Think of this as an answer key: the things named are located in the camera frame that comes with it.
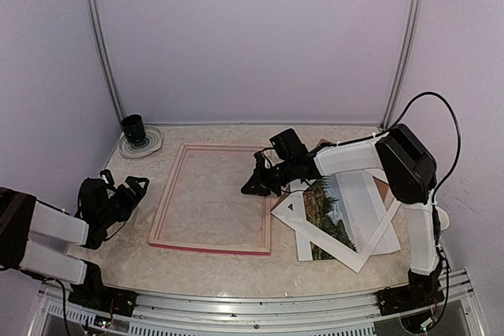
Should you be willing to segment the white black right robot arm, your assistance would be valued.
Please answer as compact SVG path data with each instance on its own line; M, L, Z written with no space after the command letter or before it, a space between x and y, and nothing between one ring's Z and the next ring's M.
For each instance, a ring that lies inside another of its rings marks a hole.
M270 165L264 151L257 151L252 176L242 186L242 194L280 196L295 180L368 169L383 171L406 215L411 261L406 285L377 292L380 313L388 316L447 302L447 292L439 282L448 263L439 249L441 223L434 203L437 163L406 125L340 144L324 142L313 150L306 148L293 129L271 137L270 142L280 162Z

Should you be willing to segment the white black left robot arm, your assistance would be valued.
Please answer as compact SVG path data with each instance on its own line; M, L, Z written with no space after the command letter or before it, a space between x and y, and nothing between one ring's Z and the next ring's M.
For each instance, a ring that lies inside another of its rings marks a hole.
M149 179L129 176L116 186L108 170L85 179L75 215L32 194L1 189L1 268L70 286L69 302L111 316L133 314L137 293L107 286L100 267L68 255L64 246L97 250L129 221Z

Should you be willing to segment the landscape photo print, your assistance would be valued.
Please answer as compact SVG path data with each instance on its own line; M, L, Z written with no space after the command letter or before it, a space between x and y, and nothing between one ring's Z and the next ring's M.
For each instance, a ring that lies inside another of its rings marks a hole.
M366 171L318 179L302 194L308 222L362 255L391 200L385 181Z

